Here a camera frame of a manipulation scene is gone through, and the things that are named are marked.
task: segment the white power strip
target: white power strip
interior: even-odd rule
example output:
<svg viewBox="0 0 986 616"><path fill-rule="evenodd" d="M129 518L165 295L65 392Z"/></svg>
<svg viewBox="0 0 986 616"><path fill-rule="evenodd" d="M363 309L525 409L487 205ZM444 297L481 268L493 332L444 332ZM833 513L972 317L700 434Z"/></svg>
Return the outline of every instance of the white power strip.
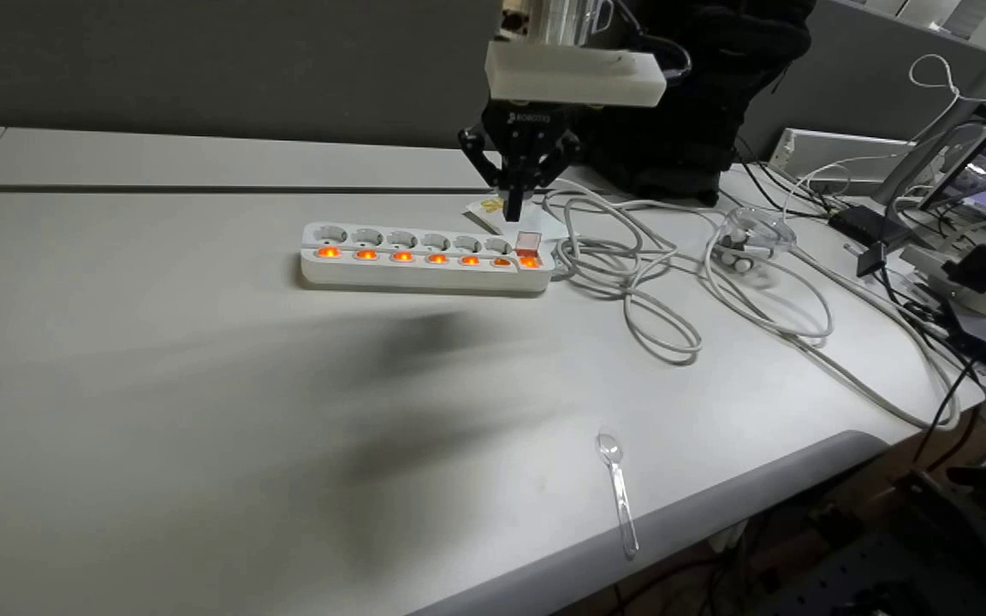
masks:
<svg viewBox="0 0 986 616"><path fill-rule="evenodd" d="M313 288L542 295L555 275L549 247L508 235L313 223L303 276Z"/></svg>

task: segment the cord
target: cord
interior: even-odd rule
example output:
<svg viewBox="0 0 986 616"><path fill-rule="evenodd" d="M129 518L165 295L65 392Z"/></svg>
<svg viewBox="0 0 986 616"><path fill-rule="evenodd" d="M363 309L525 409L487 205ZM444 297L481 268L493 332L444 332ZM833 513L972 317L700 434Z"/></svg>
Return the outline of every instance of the cord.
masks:
<svg viewBox="0 0 986 616"><path fill-rule="evenodd" d="M881 261L881 288L902 309L896 288L889 279L889 268Z"/></svg>
<svg viewBox="0 0 986 616"><path fill-rule="evenodd" d="M837 321L833 321L833 309L827 302L827 295L806 279L803 275L795 275L792 268L782 268L774 261L760 261L758 268L768 268L768 271L779 271L779 275L788 275L792 279L797 279L803 288L811 292L811 297L817 302L822 309L822 324L817 328L795 328L795 324L782 324L774 321L744 288L736 276L722 275L722 268L716 268L716 252L720 252L720 238L722 232L716 232L704 249L703 249L703 262L700 262L700 285L716 297L722 302L728 311L736 311L740 317L754 321L758 328L763 332L774 332L782 335L783 341L806 341L806 345L822 345L829 341Z"/></svg>
<svg viewBox="0 0 986 616"><path fill-rule="evenodd" d="M633 37L638 37L645 48L650 48L650 50L675 50L675 54L681 59L681 69L661 69L668 81L679 81L679 77L686 77L686 74L697 72L697 59L691 59L691 50L689 50L686 45L679 45L679 40L671 40L671 37L647 34L626 0L607 0L607 3L614 3L614 5L623 13L623 21L630 25Z"/></svg>
<svg viewBox="0 0 986 616"><path fill-rule="evenodd" d="M941 422L949 399L952 399L952 396L960 392L960 386L967 382L967 375L975 375L972 366L975 366L975 358L968 358L968 361L962 366L960 378L956 378L956 382L949 386L949 392L941 396L941 405L940 405L933 425L924 426L924 439L919 440L919 447L913 447L913 455L912 455L912 466L927 453L933 434L936 434L936 426L940 426L940 422Z"/></svg>
<svg viewBox="0 0 986 616"><path fill-rule="evenodd" d="M758 192L768 197L771 207L783 212L783 214L795 214L795 220L829 220L829 212L803 212L803 207L788 207L782 205L768 188L763 182L754 174L754 167L746 159L740 159L740 167L746 172L746 178L758 183Z"/></svg>
<svg viewBox="0 0 986 616"><path fill-rule="evenodd" d="M849 295L856 295L859 302L865 302L872 311L881 311L883 317L896 321L912 337L913 345L922 350L924 361L936 366L936 374L949 382L946 369L940 366L936 358L936 350L924 341L924 335L904 321L893 309L888 309L883 302L877 302L872 295L859 292L854 279L839 276L837 271L814 262L811 252L806 252L803 247L792 247L792 252L807 262L811 271L817 271L822 276L837 279L839 288L845 288ZM872 386L865 386L856 374L849 374L845 366L839 366L833 357L817 352L817 350L806 350L811 358L827 361L833 374L839 374L845 382L854 382L856 390L864 390L870 399L877 399L888 414L893 414L896 422L904 425L913 425L913 426L927 426L927 422L906 414L904 407L889 405L888 396L881 396ZM956 426L956 407L949 418L940 418L940 426Z"/></svg>
<svg viewBox="0 0 986 616"><path fill-rule="evenodd" d="M797 178L797 183L807 192L811 182L827 172L837 172L837 167L854 167L854 163L877 163L877 159L896 159L902 153L865 153L865 156L839 156L839 159L829 159L807 174Z"/></svg>
<svg viewBox="0 0 986 616"><path fill-rule="evenodd" d="M946 466L949 459L956 459L956 455L972 440L975 425L980 425L980 407L972 407L962 439L960 439L952 447L946 447L946 453L927 466L927 471L936 471L940 466Z"/></svg>
<svg viewBox="0 0 986 616"><path fill-rule="evenodd" d="M749 159L749 149L754 149L754 146L746 143L744 133L736 133L736 143L740 143L740 146L736 146L736 156L740 156L740 159ZM817 196L811 183L807 183L807 188L795 188L795 183L788 183L783 178L779 178L774 167L768 167L768 163L758 163L758 167L771 178L771 183L792 192L792 196L803 197L803 202L811 202L811 205L833 212L833 202L829 202L827 196Z"/></svg>
<svg viewBox="0 0 986 616"><path fill-rule="evenodd" d="M626 616L623 585L614 585L614 591L617 591L617 605L609 613Z"/></svg>
<svg viewBox="0 0 986 616"><path fill-rule="evenodd" d="M574 188L582 197L564 202L564 228L570 238L555 249L564 262L564 279L596 302L623 302L623 324L647 350L653 358L668 366L689 366L700 358L703 335L700 328L681 317L661 297L639 292L647 279L658 279L675 271L681 252L671 238L661 238L650 224L638 223L630 212L617 207L609 197L596 196L593 188L560 178L560 183ZM617 220L630 232L630 247L617 238L589 238L574 228L574 212L589 205L602 214ZM650 332L639 317L653 317L668 328L671 337Z"/></svg>
<svg viewBox="0 0 986 616"><path fill-rule="evenodd" d="M919 77L919 69L924 62L936 62L941 69L941 81ZM962 90L956 81L956 72L952 72L946 54L919 54L906 65L906 81L919 85L919 90L949 91L949 101L941 106L941 111L936 111L936 119L927 125L922 125L912 141L924 141L962 100L967 101L986 101L986 100L975 100L975 95L962 95Z"/></svg>

